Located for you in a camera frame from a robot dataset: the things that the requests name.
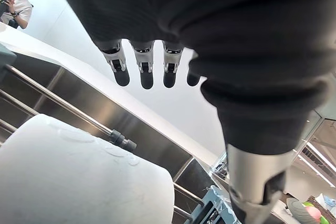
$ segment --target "colorful object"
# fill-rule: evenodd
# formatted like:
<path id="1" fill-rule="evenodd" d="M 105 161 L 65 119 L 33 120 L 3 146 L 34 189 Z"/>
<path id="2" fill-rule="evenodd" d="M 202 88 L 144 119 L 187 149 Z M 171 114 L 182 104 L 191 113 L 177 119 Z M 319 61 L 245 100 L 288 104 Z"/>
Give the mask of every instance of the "colorful object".
<path id="1" fill-rule="evenodd" d="M 320 218 L 322 216 L 319 209 L 316 207 L 306 207 L 306 211 L 313 217 L 318 223 L 320 222 Z"/>
<path id="2" fill-rule="evenodd" d="M 321 218 L 320 218 L 320 224 L 329 224 L 329 222 L 328 222 L 328 220 L 325 217 L 321 216 Z"/>
<path id="3" fill-rule="evenodd" d="M 306 207 L 313 207 L 314 205 L 308 201 L 303 202 L 302 204 L 304 204 Z"/>

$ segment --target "white countertop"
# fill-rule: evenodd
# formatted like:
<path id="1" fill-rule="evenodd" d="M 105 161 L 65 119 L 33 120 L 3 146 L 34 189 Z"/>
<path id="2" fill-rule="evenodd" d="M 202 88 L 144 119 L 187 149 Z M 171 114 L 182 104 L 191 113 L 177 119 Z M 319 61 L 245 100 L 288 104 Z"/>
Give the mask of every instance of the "white countertop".
<path id="1" fill-rule="evenodd" d="M 66 68 L 204 163 L 212 165 L 217 160 L 215 154 L 155 114 L 90 65 L 3 23 L 0 23 L 0 43 L 13 52 L 49 61 Z"/>

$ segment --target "white wall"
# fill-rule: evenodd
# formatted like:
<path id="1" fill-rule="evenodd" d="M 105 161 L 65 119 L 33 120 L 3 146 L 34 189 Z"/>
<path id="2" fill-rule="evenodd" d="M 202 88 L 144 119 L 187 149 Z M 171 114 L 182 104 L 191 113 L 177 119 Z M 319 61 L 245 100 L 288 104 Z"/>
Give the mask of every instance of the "white wall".
<path id="1" fill-rule="evenodd" d="M 114 81 L 109 65 L 65 0 L 30 2 L 34 5 L 33 15 L 24 32 L 92 65 Z M 176 84 L 167 89 L 163 85 L 163 48 L 157 41 L 154 45 L 154 86 L 144 90 L 133 50 L 128 41 L 123 41 L 123 46 L 131 78 L 125 89 L 182 132 L 220 155 L 224 140 L 216 109 L 205 101 L 200 85 L 192 88 L 186 83 L 191 50 L 184 51 Z"/>
<path id="2" fill-rule="evenodd" d="M 317 197 L 320 193 L 336 199 L 336 189 L 330 187 L 325 181 L 303 173 L 300 169 L 291 166 L 288 170 L 286 192 L 292 194 L 300 201 L 306 201 L 309 196 Z"/>

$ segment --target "white t-shirt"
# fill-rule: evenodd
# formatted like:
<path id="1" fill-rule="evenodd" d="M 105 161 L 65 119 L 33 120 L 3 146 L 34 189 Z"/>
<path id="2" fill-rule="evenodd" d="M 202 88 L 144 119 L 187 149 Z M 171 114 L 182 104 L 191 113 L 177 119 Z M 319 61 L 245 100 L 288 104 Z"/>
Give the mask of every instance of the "white t-shirt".
<path id="1" fill-rule="evenodd" d="M 14 0 L 14 10 L 19 14 L 20 18 L 25 21 L 29 21 L 33 7 L 28 0 Z M 3 23 L 8 24 L 8 22 L 13 19 L 10 13 L 3 13 L 1 20 Z"/>

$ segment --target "black fingertip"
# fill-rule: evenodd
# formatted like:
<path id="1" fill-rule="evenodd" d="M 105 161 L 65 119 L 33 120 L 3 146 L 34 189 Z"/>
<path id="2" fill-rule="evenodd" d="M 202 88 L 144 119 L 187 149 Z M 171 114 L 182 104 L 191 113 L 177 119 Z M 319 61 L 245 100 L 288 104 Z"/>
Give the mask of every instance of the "black fingertip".
<path id="1" fill-rule="evenodd" d="M 127 68 L 125 71 L 117 71 L 114 72 L 114 77 L 116 79 L 117 84 L 119 84 L 122 87 L 125 87 L 130 83 L 130 75 L 128 74 Z"/>
<path id="2" fill-rule="evenodd" d="M 199 83 L 200 78 L 200 76 L 188 72 L 187 83 L 191 87 L 196 86 Z"/>
<path id="3" fill-rule="evenodd" d="M 153 72 L 148 73 L 147 71 L 144 71 L 144 73 L 140 73 L 140 80 L 141 86 L 144 89 L 151 89 L 154 84 Z"/>
<path id="4" fill-rule="evenodd" d="M 175 85 L 176 73 L 164 73 L 163 84 L 166 88 L 172 88 Z"/>

